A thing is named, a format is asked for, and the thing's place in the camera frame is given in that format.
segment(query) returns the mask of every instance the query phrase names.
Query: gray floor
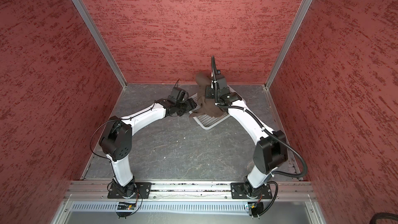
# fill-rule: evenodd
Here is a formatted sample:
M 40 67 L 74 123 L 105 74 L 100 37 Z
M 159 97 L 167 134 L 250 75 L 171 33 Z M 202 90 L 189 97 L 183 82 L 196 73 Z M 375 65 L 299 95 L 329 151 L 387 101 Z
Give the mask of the gray floor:
M 129 84 L 114 115 L 123 117 L 167 98 L 172 85 Z M 193 95 L 197 85 L 180 85 Z M 234 85 L 247 106 L 268 126 L 276 129 L 261 86 Z M 166 117 L 142 128 L 132 137 L 129 154 L 131 170 L 137 179 L 242 180 L 253 167 L 254 143 L 249 134 L 229 117 L 210 130 L 202 129 L 188 114 Z M 101 148 L 97 153 L 103 155 Z M 289 162 L 280 170 L 294 172 Z M 108 160 L 94 157 L 86 179 L 112 178 Z M 277 181 L 291 178 L 276 175 Z

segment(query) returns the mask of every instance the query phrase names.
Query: enclosure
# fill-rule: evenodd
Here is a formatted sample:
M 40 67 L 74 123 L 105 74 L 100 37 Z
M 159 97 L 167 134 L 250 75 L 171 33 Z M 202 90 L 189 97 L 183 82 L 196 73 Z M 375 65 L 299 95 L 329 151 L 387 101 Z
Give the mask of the enclosure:
M 398 213 L 397 0 L 1 0 L 0 19 L 2 223 L 115 221 L 103 210 L 113 171 L 90 151 L 94 131 L 167 98 L 177 81 L 193 96 L 213 55 L 308 174 L 276 175 L 275 204 L 252 220 L 229 186 L 254 166 L 244 127 L 165 117 L 132 137 L 131 171 L 153 184 L 119 221 L 368 223 Z M 91 147 L 105 156 L 101 132 Z M 289 152 L 279 170 L 301 166 Z

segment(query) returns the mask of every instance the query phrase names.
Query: perforated tray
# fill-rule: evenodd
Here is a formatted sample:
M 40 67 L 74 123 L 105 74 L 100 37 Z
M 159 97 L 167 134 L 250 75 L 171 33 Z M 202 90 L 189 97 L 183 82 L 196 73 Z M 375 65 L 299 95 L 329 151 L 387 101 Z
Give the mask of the perforated tray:
M 198 97 L 197 97 L 197 93 L 192 95 L 190 98 L 192 98 L 196 103 L 198 103 Z M 189 111 L 189 113 L 191 114 L 192 112 L 197 112 L 201 107 L 198 106 L 193 109 L 192 111 Z M 228 117 L 230 117 L 231 115 L 229 115 L 228 113 L 224 112 L 223 115 L 221 115 L 221 117 L 218 118 L 214 118 L 214 117 L 210 117 L 206 114 L 198 116 L 198 117 L 193 117 L 193 119 L 205 130 L 209 130 L 213 127 L 215 127 L 216 125 L 218 125 L 219 123 L 223 122 L 224 120 L 226 120 Z

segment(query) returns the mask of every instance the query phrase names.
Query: red textured wall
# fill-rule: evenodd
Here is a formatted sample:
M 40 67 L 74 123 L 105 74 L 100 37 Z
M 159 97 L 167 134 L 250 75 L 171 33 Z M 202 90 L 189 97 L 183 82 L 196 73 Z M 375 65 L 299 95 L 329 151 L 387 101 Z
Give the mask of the red textured wall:
M 301 0 L 83 0 L 127 82 L 264 83 Z
M 398 0 L 313 0 L 271 86 L 328 223 L 398 214 Z
M 0 9 L 0 222 L 49 223 L 121 86 L 71 0 Z

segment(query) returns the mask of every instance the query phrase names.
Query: brown towel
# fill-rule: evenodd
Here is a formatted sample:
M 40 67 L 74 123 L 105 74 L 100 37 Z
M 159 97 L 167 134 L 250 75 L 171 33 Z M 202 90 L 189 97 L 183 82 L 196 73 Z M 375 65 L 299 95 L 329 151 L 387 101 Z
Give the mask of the brown towel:
M 201 107 L 197 112 L 192 112 L 189 117 L 196 117 L 201 115 L 208 115 L 210 117 L 221 117 L 224 111 L 215 105 L 214 99 L 206 99 L 206 86 L 211 85 L 211 79 L 205 76 L 202 72 L 196 75 L 196 83 L 199 85 L 199 91 L 197 94 L 197 104 Z

